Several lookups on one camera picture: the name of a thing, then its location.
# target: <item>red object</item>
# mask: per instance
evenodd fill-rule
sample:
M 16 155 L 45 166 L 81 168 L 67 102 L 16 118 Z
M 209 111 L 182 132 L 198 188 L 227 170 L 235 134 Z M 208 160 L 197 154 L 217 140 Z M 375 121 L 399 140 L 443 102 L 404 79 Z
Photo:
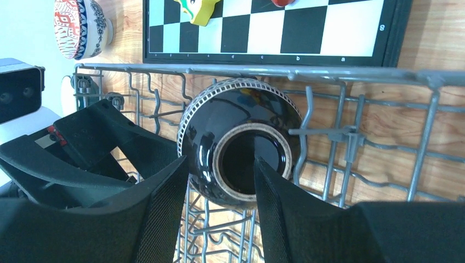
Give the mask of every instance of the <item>red object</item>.
M 63 138 L 63 136 L 55 129 L 55 127 L 53 127 L 53 125 L 47 127 L 47 131 L 51 135 L 55 135 L 56 139 L 60 142 L 60 146 L 63 147 L 68 143 L 67 141 L 65 141 L 65 138 Z
M 285 7 L 288 4 L 292 4 L 294 0 L 271 0 L 277 7 Z

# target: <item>gray wire rack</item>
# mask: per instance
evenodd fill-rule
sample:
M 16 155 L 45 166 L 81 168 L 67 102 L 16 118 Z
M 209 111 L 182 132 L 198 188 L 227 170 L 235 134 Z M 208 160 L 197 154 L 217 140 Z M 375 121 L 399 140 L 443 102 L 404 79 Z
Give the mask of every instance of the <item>gray wire rack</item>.
M 82 73 L 82 70 L 97 71 L 97 74 Z M 325 83 L 328 85 L 339 86 L 339 95 L 330 95 L 314 93 L 311 86 L 307 86 L 305 91 L 283 90 L 288 94 L 298 94 L 306 96 L 308 110 L 303 117 L 303 123 L 300 129 L 289 130 L 290 134 L 298 135 L 300 138 L 301 154 L 299 156 L 296 169 L 294 171 L 294 183 L 300 186 L 300 174 L 306 163 L 326 168 L 326 179 L 322 193 L 308 191 L 310 194 L 321 198 L 327 202 L 333 203 L 339 207 L 348 207 L 346 204 L 346 195 L 351 177 L 372 187 L 392 187 L 407 193 L 407 201 L 414 201 L 417 196 L 425 197 L 433 201 L 465 201 L 465 197 L 458 195 L 456 200 L 450 200 L 445 197 L 434 195 L 432 193 L 418 190 L 418 182 L 421 176 L 423 162 L 426 156 L 432 158 L 441 158 L 448 161 L 465 163 L 465 158 L 460 156 L 447 155 L 439 152 L 427 150 L 429 139 L 434 123 L 435 115 L 438 111 L 465 113 L 465 107 L 439 105 L 440 88 L 445 86 L 465 87 L 465 72 L 462 71 L 410 71 L 397 68 L 343 68 L 343 67 L 304 67 L 304 66 L 250 66 L 250 65 L 148 65 L 148 64 L 78 64 L 75 68 L 75 76 L 91 76 L 98 79 L 98 93 L 89 94 L 86 89 L 75 89 L 76 103 L 79 96 L 85 100 L 92 97 L 99 99 L 106 98 L 108 95 L 103 94 L 103 72 L 115 71 L 128 75 L 130 94 L 121 94 L 123 97 L 133 97 L 136 100 L 134 111 L 122 111 L 123 113 L 135 114 L 136 124 L 139 125 L 143 118 L 153 119 L 155 122 L 154 133 L 160 132 L 160 122 L 166 122 L 171 126 L 178 124 L 165 119 L 164 116 L 174 113 L 183 112 L 186 107 L 185 102 L 167 101 L 160 98 L 157 89 L 151 87 L 152 74 L 174 75 L 182 78 L 180 87 L 180 96 L 191 101 L 192 98 L 187 96 L 186 76 L 193 75 L 210 75 L 218 77 L 283 77 L 290 81 L 304 81 L 312 83 Z M 142 73 L 147 76 L 147 88 L 152 97 L 141 96 L 139 89 L 133 87 L 132 79 L 134 73 Z M 347 83 L 349 82 L 370 82 L 370 83 L 387 83 L 387 84 L 407 84 L 421 85 L 428 87 L 431 91 L 430 103 L 409 103 L 398 101 L 372 100 L 365 98 L 364 95 L 358 97 L 348 96 Z M 338 101 L 336 120 L 333 128 L 330 129 L 310 129 L 309 122 L 313 114 L 313 98 L 325 98 Z M 153 101 L 155 110 L 151 115 L 145 115 L 141 112 L 141 101 Z M 341 127 L 343 109 L 346 102 L 357 104 L 355 120 L 353 125 Z M 178 106 L 180 109 L 171 112 L 160 113 L 160 106 L 170 104 Z M 394 107 L 408 107 L 426 110 L 426 120 L 424 123 L 421 142 L 417 148 L 403 145 L 385 145 L 369 140 L 366 135 L 360 132 L 360 123 L 362 111 L 366 105 L 375 104 Z M 331 150 L 328 163 L 321 163 L 307 159 L 307 137 L 309 135 L 324 134 L 331 140 Z M 345 168 L 334 166 L 336 150 L 338 144 L 346 144 Z M 415 165 L 412 168 L 411 181 L 408 186 L 396 184 L 393 182 L 374 182 L 362 174 L 352 172 L 352 165 L 357 159 L 357 152 L 360 147 L 375 147 L 382 150 L 400 150 L 414 153 L 416 155 Z M 343 174 L 342 188 L 339 194 L 330 196 L 331 181 L 334 173 Z M 178 233 L 178 242 L 174 255 L 174 262 L 207 262 L 210 256 L 222 254 L 226 262 L 257 262 L 263 261 L 263 251 L 253 238 L 259 229 L 257 212 L 253 211 L 234 211 L 223 208 L 210 209 L 210 202 L 195 192 L 188 186 L 185 200 L 185 213 L 181 221 L 180 231 Z M 239 219 L 226 222 L 219 225 L 211 225 L 210 219 L 217 213 L 228 212 L 234 214 Z M 239 231 L 232 230 L 230 227 L 240 226 Z

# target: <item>chess piece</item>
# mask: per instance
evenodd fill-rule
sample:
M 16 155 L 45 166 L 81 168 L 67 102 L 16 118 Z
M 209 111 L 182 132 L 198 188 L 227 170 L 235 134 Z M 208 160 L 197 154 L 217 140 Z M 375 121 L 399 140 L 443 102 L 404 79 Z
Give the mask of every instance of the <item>chess piece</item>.
M 181 4 L 183 12 L 191 17 L 191 24 L 206 26 L 215 9 L 215 4 L 221 0 L 175 0 Z
M 254 209 L 256 157 L 287 180 L 300 155 L 299 137 L 289 129 L 302 123 L 295 104 L 279 89 L 250 78 L 217 82 L 184 111 L 178 155 L 186 155 L 190 182 L 218 205 Z
M 277 7 L 285 7 L 292 4 L 294 0 L 271 0 Z

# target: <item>wooden table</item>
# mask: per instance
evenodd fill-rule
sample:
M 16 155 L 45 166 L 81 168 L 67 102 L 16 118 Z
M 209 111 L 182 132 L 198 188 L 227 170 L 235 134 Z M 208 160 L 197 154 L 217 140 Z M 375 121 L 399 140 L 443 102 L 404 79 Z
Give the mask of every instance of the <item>wooden table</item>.
M 111 46 L 97 58 L 84 62 L 98 63 L 142 63 L 142 1 L 141 0 L 99 0 L 107 18 L 115 27 L 115 37 Z M 408 69 L 464 69 L 465 68 L 465 2 L 461 0 L 414 0 L 410 21 L 405 35 L 399 67 Z M 128 93 L 127 75 L 115 73 L 105 76 L 105 91 Z M 211 84 L 212 77 L 188 76 L 187 94 L 194 97 Z M 303 90 L 304 83 L 289 82 L 286 79 L 268 79 L 278 88 Z M 151 84 L 160 90 L 162 98 L 182 101 L 179 96 L 180 78 L 153 75 Z M 138 76 L 132 85 L 146 91 L 146 79 Z M 337 93 L 338 88 L 317 84 L 316 92 Z M 349 87 L 348 95 L 365 94 L 371 99 L 388 99 L 409 102 L 428 102 L 430 90 L 425 87 L 410 87 L 386 84 L 355 83 Z M 305 98 L 293 96 L 302 112 L 306 111 Z M 448 87 L 441 93 L 441 104 L 465 104 L 465 89 Z M 129 100 L 127 107 L 134 105 Z M 313 128 L 331 127 L 336 112 L 336 102 L 315 99 Z M 347 104 L 342 124 L 352 124 L 355 104 Z M 152 103 L 142 105 L 144 113 L 153 111 Z M 162 111 L 175 108 L 162 106 Z M 391 108 L 370 105 L 363 112 L 361 131 L 375 142 L 384 144 L 403 144 L 417 147 L 424 123 L 424 110 L 408 108 Z M 180 115 L 170 117 L 178 121 Z M 152 121 L 142 123 L 143 127 L 154 130 Z M 162 124 L 161 134 L 175 139 L 176 127 Z M 439 112 L 431 135 L 429 150 L 465 156 L 465 122 L 464 116 L 457 113 Z M 308 156 L 324 162 L 328 159 L 330 141 L 325 136 L 309 138 Z M 344 146 L 337 151 L 335 164 L 345 166 Z M 381 151 L 365 147 L 359 151 L 359 158 L 353 170 L 365 175 L 373 181 L 391 181 L 408 185 L 415 156 L 400 151 Z M 465 164 L 426 158 L 419 189 L 447 198 L 455 199 L 458 194 L 465 194 Z M 301 184 L 305 187 L 321 191 L 325 181 L 325 169 L 307 165 L 302 175 Z M 334 176 L 331 194 L 337 194 L 341 188 L 342 175 Z M 347 202 L 356 203 L 363 200 L 405 199 L 406 192 L 389 188 L 373 188 L 351 179 Z M 232 215 L 211 218 L 211 222 L 227 222 Z M 221 262 L 223 258 L 214 258 L 212 262 Z

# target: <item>dish rack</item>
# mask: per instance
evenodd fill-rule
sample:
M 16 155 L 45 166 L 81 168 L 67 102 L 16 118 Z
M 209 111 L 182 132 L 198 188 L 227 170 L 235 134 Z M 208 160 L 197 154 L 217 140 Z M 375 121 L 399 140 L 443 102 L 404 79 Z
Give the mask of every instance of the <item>dish rack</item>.
M 126 94 L 104 94 L 103 83 L 107 73 L 119 72 L 127 75 L 129 83 Z M 146 78 L 146 91 L 150 96 L 142 95 L 138 87 L 133 84 L 135 75 L 140 74 Z M 157 88 L 151 85 L 151 79 L 157 75 L 173 75 L 181 79 L 179 98 L 183 101 L 169 101 L 161 98 Z M 339 68 L 339 67 L 303 67 L 303 66 L 239 66 L 239 65 L 148 65 L 148 64 L 78 64 L 75 67 L 75 76 L 88 76 L 98 83 L 98 90 L 91 91 L 86 83 L 79 83 L 79 78 L 74 78 L 76 106 L 79 108 L 78 98 L 83 98 L 88 105 L 89 98 L 120 98 L 114 105 L 122 113 L 128 113 L 135 118 L 135 123 L 141 125 L 144 121 L 153 121 L 155 128 L 152 132 L 159 134 L 161 123 L 176 127 L 178 123 L 166 118 L 169 115 L 182 113 L 192 97 L 186 95 L 186 75 L 209 75 L 215 77 L 251 77 L 286 78 L 289 81 L 308 83 L 322 83 L 339 87 L 338 94 L 317 93 L 313 86 L 307 85 L 305 90 L 282 90 L 289 95 L 304 96 L 307 100 L 307 111 L 303 116 L 300 129 L 289 130 L 290 134 L 300 138 L 301 154 L 294 170 L 294 183 L 301 186 L 310 194 L 324 201 L 346 208 L 350 204 L 346 200 L 349 181 L 351 178 L 359 180 L 370 187 L 394 188 L 406 193 L 407 201 L 414 201 L 417 197 L 431 201 L 465 201 L 461 194 L 456 199 L 446 198 L 418 189 L 421 171 L 426 157 L 439 158 L 450 162 L 465 163 L 465 158 L 428 150 L 430 135 L 432 132 L 435 115 L 437 112 L 465 113 L 465 107 L 446 106 L 439 104 L 441 88 L 445 86 L 465 87 L 465 72 L 461 71 L 410 71 L 397 68 Z M 365 95 L 357 97 L 349 96 L 348 84 L 353 82 L 419 85 L 429 88 L 431 95 L 429 103 L 399 102 L 389 100 L 375 100 L 366 98 Z M 124 98 L 134 100 L 131 110 L 127 110 Z M 314 112 L 314 98 L 330 99 L 337 102 L 336 118 L 332 128 L 310 129 L 309 123 Z M 153 103 L 154 112 L 143 112 L 141 105 Z M 177 110 L 161 112 L 161 105 L 166 104 Z M 342 125 L 344 106 L 356 104 L 355 119 L 351 125 Z M 388 107 L 407 107 L 426 111 L 421 140 L 418 147 L 404 145 L 387 145 L 376 143 L 367 138 L 360 131 L 362 113 L 367 105 L 381 105 Z M 319 162 L 307 158 L 307 138 L 310 135 L 326 135 L 331 142 L 328 162 Z M 335 166 L 338 145 L 345 145 L 345 167 Z M 415 154 L 415 162 L 408 185 L 402 185 L 391 181 L 376 182 L 363 174 L 352 171 L 352 166 L 358 158 L 359 149 L 362 147 L 374 147 L 386 151 L 401 151 Z M 326 170 L 326 177 L 322 189 L 310 190 L 300 181 L 300 175 L 304 166 L 314 165 Z M 140 176 L 135 171 L 127 171 L 138 180 Z M 342 174 L 341 190 L 336 195 L 331 195 L 332 182 L 336 174 Z M 212 223 L 213 218 L 226 218 L 225 222 Z M 252 211 L 228 210 L 214 205 L 201 197 L 194 189 L 188 186 L 185 199 L 185 209 L 180 224 L 176 251 L 173 262 L 263 262 L 263 249 L 260 241 L 260 223 L 258 213 Z

